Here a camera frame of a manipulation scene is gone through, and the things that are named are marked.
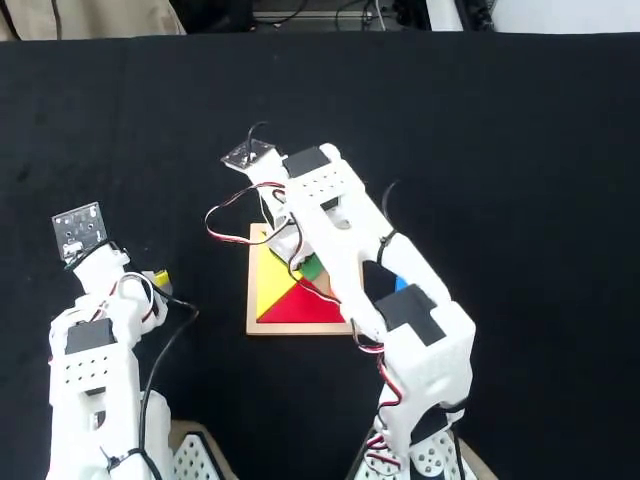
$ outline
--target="perforated plate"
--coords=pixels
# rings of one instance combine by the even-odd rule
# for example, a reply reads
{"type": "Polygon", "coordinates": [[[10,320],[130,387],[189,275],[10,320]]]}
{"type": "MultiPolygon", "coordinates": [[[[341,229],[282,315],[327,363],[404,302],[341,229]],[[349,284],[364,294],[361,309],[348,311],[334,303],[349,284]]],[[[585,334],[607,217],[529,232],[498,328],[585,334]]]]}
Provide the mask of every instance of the perforated plate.
{"type": "Polygon", "coordinates": [[[197,434],[184,437],[182,445],[173,456],[173,475],[175,480],[222,479],[209,449],[197,434]]]}
{"type": "MultiPolygon", "coordinates": [[[[437,433],[420,443],[420,448],[411,449],[410,455],[415,469],[426,478],[438,477],[442,474],[444,474],[444,480],[460,478],[455,445],[449,434],[445,432],[437,433]]],[[[476,476],[464,458],[462,465],[466,480],[476,480],[476,476]]]]}
{"type": "MultiPolygon", "coordinates": [[[[387,451],[379,452],[389,456],[387,451]]],[[[438,480],[458,480],[460,473],[456,462],[455,445],[447,433],[438,433],[430,439],[420,443],[420,448],[413,447],[410,452],[413,464],[412,475],[408,472],[404,476],[397,473],[397,469],[389,467],[380,461],[367,459],[362,462],[354,480],[411,480],[422,478],[436,478],[438,480]]],[[[477,480],[467,462],[462,459],[466,480],[477,480]]]]}
{"type": "Polygon", "coordinates": [[[62,260],[73,258],[107,238],[98,202],[60,213],[51,221],[62,260]]]}

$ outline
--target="black wire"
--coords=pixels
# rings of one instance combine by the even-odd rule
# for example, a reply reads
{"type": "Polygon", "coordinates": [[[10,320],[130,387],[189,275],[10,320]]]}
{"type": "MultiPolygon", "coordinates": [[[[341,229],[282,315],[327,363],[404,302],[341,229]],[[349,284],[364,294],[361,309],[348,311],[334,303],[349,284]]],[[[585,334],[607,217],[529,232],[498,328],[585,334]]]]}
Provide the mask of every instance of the black wire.
{"type": "Polygon", "coordinates": [[[362,7],[362,15],[360,17],[360,30],[365,31],[365,28],[371,25],[371,21],[369,20],[369,7],[373,3],[374,0],[367,0],[364,2],[364,6],[362,7]]]}
{"type": "Polygon", "coordinates": [[[247,163],[251,162],[251,156],[253,155],[253,134],[257,129],[259,129],[260,127],[264,127],[268,123],[269,122],[265,120],[260,120],[259,122],[256,122],[253,125],[251,125],[251,128],[247,132],[247,139],[245,140],[246,142],[245,149],[247,150],[247,163]]]}
{"type": "Polygon", "coordinates": [[[394,180],[393,183],[391,183],[391,185],[389,185],[382,194],[382,214],[384,215],[384,218],[387,219],[387,221],[391,221],[389,219],[389,210],[387,209],[389,204],[389,195],[391,194],[391,190],[393,190],[393,187],[395,187],[399,181],[400,180],[394,180]]]}
{"type": "Polygon", "coordinates": [[[115,248],[117,248],[118,250],[122,250],[120,247],[118,247],[118,245],[116,244],[116,242],[109,240],[109,239],[104,239],[98,243],[96,243],[93,247],[89,248],[88,250],[80,253],[79,256],[77,256],[76,258],[74,258],[71,262],[69,262],[68,264],[66,264],[64,266],[65,271],[69,271],[69,270],[75,270],[75,268],[80,265],[82,262],[85,261],[85,259],[87,257],[89,257],[93,252],[95,252],[96,250],[98,250],[100,247],[104,247],[105,245],[112,245],[115,248]]]}
{"type": "Polygon", "coordinates": [[[460,480],[466,480],[464,465],[462,464],[462,451],[460,450],[460,437],[458,437],[458,427],[455,424],[451,425],[451,434],[453,435],[453,445],[456,447],[456,462],[458,470],[460,470],[460,480]]]}
{"type": "Polygon", "coordinates": [[[7,7],[7,2],[5,0],[0,0],[0,13],[2,13],[2,16],[7,22],[7,27],[9,27],[9,31],[11,32],[11,35],[13,35],[13,38],[16,40],[22,40],[20,35],[18,35],[16,26],[13,23],[13,18],[11,17],[11,12],[9,12],[9,8],[7,7]]]}
{"type": "Polygon", "coordinates": [[[336,10],[336,16],[333,19],[333,23],[336,26],[336,31],[340,31],[340,14],[342,13],[342,11],[346,8],[351,7],[352,5],[355,5],[356,3],[360,3],[363,0],[351,0],[347,3],[345,3],[344,5],[342,5],[341,7],[338,7],[338,9],[336,10]]]}
{"type": "Polygon", "coordinates": [[[122,456],[120,458],[118,458],[118,457],[109,457],[104,452],[104,450],[102,450],[102,453],[105,455],[105,457],[107,457],[107,473],[111,473],[111,471],[113,469],[119,467],[120,465],[122,465],[122,463],[125,460],[128,460],[129,458],[133,457],[134,455],[140,455],[142,457],[142,460],[144,460],[144,463],[147,464],[147,467],[151,471],[151,475],[153,475],[153,478],[155,480],[162,480],[162,474],[160,473],[160,470],[158,469],[158,466],[155,464],[153,459],[149,456],[147,451],[144,450],[144,449],[132,448],[131,450],[129,450],[127,452],[126,455],[124,455],[124,456],[122,456]]]}
{"type": "Polygon", "coordinates": [[[256,19],[256,23],[262,24],[262,25],[280,25],[282,23],[286,23],[289,20],[297,17],[298,15],[300,15],[300,13],[307,8],[307,4],[309,3],[309,0],[302,0],[302,2],[300,2],[300,5],[298,6],[298,8],[296,9],[295,12],[293,12],[291,15],[289,15],[288,17],[285,18],[280,18],[278,20],[258,20],[256,19]]]}
{"type": "Polygon", "coordinates": [[[58,0],[51,0],[51,8],[53,9],[53,18],[56,22],[56,39],[62,40],[62,21],[60,20],[58,0]]]}
{"type": "Polygon", "coordinates": [[[147,407],[149,405],[149,398],[151,396],[151,385],[153,384],[153,378],[155,377],[156,372],[158,371],[158,368],[162,363],[162,360],[164,359],[167,352],[171,348],[171,345],[174,344],[174,342],[182,334],[182,332],[184,332],[187,329],[187,327],[189,327],[193,322],[195,322],[198,316],[200,315],[200,310],[198,310],[198,308],[195,305],[189,302],[185,302],[183,300],[178,300],[177,298],[169,295],[168,293],[158,288],[158,286],[155,285],[153,282],[151,282],[151,285],[153,286],[153,290],[158,295],[160,295],[161,297],[164,297],[167,300],[167,303],[179,305],[183,308],[187,308],[191,310],[191,317],[189,317],[189,319],[186,322],[180,325],[177,328],[177,330],[173,332],[173,335],[171,336],[169,341],[165,344],[160,354],[156,357],[155,362],[153,362],[153,367],[151,367],[151,373],[149,374],[149,379],[147,380],[147,385],[145,386],[144,394],[142,395],[142,406],[140,408],[140,421],[138,424],[138,447],[141,450],[144,450],[145,441],[146,441],[145,437],[146,437],[146,423],[147,423],[147,407]]]}
{"type": "MultiPolygon", "coordinates": [[[[247,132],[247,140],[245,145],[245,150],[247,151],[247,165],[251,165],[251,157],[253,156],[253,134],[258,128],[264,127],[265,125],[267,125],[267,123],[268,122],[264,120],[256,122],[251,126],[251,128],[247,132]]],[[[260,202],[260,208],[262,209],[262,211],[264,211],[264,200],[262,199],[262,195],[260,194],[258,189],[256,189],[256,193],[258,194],[258,201],[260,202]]]]}

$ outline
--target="yellow object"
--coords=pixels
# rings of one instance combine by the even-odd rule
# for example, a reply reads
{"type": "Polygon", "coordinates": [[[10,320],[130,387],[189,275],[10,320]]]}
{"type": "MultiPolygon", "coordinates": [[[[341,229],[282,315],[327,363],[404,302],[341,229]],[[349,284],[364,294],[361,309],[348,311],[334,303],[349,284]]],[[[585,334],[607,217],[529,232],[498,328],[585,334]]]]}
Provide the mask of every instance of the yellow object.
{"type": "Polygon", "coordinates": [[[154,273],[153,283],[155,283],[157,287],[164,287],[169,281],[169,272],[166,270],[160,270],[154,273]]]}
{"type": "MultiPolygon", "coordinates": [[[[266,243],[257,245],[257,295],[256,318],[260,318],[267,310],[280,300],[296,282],[289,276],[287,266],[275,256],[266,243]]],[[[293,272],[294,277],[300,279],[302,275],[293,272]]]]}

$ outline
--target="white wall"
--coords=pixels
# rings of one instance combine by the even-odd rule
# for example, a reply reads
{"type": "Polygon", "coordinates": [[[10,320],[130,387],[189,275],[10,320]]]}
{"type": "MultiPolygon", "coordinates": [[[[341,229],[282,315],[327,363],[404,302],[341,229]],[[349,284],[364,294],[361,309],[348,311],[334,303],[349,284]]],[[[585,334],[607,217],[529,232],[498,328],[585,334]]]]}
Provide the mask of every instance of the white wall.
{"type": "Polygon", "coordinates": [[[499,32],[640,32],[640,0],[496,0],[499,32]]]}

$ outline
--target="red wire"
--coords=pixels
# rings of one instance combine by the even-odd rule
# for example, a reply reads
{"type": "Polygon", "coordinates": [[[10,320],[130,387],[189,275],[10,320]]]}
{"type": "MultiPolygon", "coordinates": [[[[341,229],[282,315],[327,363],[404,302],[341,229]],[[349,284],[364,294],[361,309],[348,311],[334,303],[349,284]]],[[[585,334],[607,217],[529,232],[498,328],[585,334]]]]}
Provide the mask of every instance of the red wire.
{"type": "Polygon", "coordinates": [[[386,443],[379,443],[377,445],[371,445],[368,448],[369,448],[369,450],[388,450],[389,449],[389,447],[387,446],[386,443]]]}
{"type": "Polygon", "coordinates": [[[389,378],[389,374],[387,373],[383,362],[384,362],[384,354],[380,354],[380,356],[378,357],[378,371],[380,372],[380,375],[382,376],[382,379],[384,380],[384,382],[389,386],[391,391],[397,397],[397,400],[388,400],[386,402],[382,402],[378,406],[378,414],[380,414],[380,409],[381,408],[383,408],[383,407],[395,407],[397,405],[400,405],[400,402],[402,401],[402,392],[396,386],[396,384],[393,383],[393,381],[389,378]]]}
{"type": "MultiPolygon", "coordinates": [[[[240,190],[239,192],[234,193],[229,199],[225,200],[221,204],[219,204],[219,205],[215,206],[214,208],[212,208],[211,210],[209,210],[209,212],[207,213],[207,216],[205,217],[205,223],[206,223],[209,215],[212,214],[215,210],[217,210],[219,208],[227,207],[227,206],[231,205],[233,202],[235,202],[238,198],[243,196],[245,193],[247,193],[247,192],[249,192],[251,190],[256,190],[256,189],[261,188],[261,187],[284,188],[284,185],[282,183],[278,183],[278,182],[261,182],[261,183],[256,183],[255,185],[250,185],[247,188],[244,188],[244,189],[240,190]]],[[[278,232],[280,230],[282,230],[285,226],[286,226],[286,223],[278,230],[278,232]]],[[[240,243],[240,244],[243,244],[243,245],[260,245],[260,244],[266,243],[267,241],[270,240],[270,237],[267,237],[265,240],[260,241],[260,242],[252,242],[252,241],[246,240],[244,238],[228,238],[228,237],[236,237],[236,235],[218,234],[217,232],[214,232],[213,230],[211,230],[209,228],[208,224],[207,224],[207,232],[209,233],[209,235],[211,235],[216,240],[220,240],[222,242],[227,242],[227,243],[240,243]]]]}
{"type": "Polygon", "coordinates": [[[399,461],[394,460],[393,458],[385,457],[384,455],[379,455],[377,453],[367,453],[366,457],[367,458],[375,458],[376,460],[380,460],[381,462],[389,463],[391,465],[395,465],[398,468],[400,468],[402,466],[402,464],[399,461]]]}
{"type": "Polygon", "coordinates": [[[373,437],[372,439],[367,441],[367,447],[371,447],[371,445],[375,445],[376,443],[380,443],[383,440],[383,436],[381,433],[373,437]]]}

